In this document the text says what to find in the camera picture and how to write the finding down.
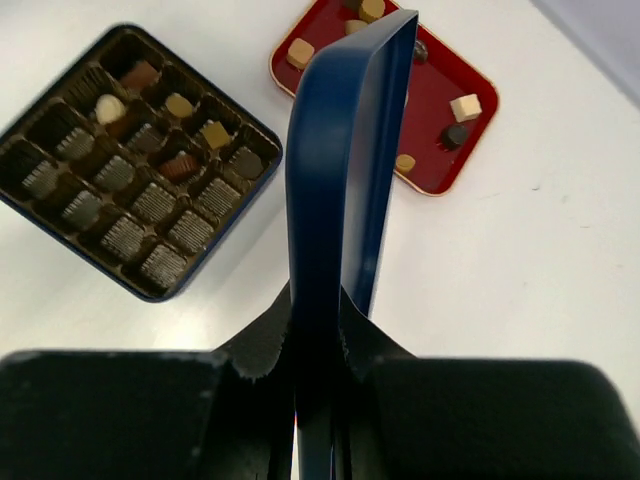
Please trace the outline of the brown chocolate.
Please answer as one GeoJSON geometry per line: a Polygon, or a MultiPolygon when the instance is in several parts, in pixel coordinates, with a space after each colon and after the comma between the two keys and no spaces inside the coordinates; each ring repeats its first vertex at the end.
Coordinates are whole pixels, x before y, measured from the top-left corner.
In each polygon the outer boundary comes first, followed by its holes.
{"type": "Polygon", "coordinates": [[[126,89],[141,92],[152,85],[159,75],[160,72],[151,63],[140,60],[119,79],[119,82],[126,89]]]}

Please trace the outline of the white round chocolate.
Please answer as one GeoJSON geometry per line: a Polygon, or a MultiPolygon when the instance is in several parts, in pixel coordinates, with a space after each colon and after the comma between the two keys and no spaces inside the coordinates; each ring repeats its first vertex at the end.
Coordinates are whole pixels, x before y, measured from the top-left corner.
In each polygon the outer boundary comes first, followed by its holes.
{"type": "Polygon", "coordinates": [[[96,120],[101,125],[116,122],[126,114],[124,103],[115,95],[101,95],[95,105],[96,120]]]}

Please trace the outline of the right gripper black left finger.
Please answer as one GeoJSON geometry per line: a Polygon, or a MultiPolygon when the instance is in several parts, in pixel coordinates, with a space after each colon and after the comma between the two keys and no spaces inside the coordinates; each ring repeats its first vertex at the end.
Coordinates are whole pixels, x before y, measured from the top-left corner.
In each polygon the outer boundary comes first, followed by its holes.
{"type": "Polygon", "coordinates": [[[212,351],[31,350],[1,362],[5,479],[286,479],[290,293],[212,351]]]}

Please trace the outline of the blue box lid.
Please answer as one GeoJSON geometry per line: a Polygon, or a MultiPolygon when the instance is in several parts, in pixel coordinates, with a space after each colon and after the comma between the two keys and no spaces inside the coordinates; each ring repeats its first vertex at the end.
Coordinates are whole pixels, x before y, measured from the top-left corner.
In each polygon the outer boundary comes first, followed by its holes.
{"type": "Polygon", "coordinates": [[[340,313],[370,310],[418,27],[399,9],[320,50],[286,147],[299,475],[335,472],[340,313]]]}

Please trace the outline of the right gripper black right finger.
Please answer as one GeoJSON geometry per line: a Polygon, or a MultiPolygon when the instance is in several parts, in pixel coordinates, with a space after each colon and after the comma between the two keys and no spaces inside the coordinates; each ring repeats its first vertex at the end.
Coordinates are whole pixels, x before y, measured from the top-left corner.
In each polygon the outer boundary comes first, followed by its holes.
{"type": "Polygon", "coordinates": [[[609,378],[567,359],[425,358],[340,297],[336,479],[635,479],[609,378]]]}

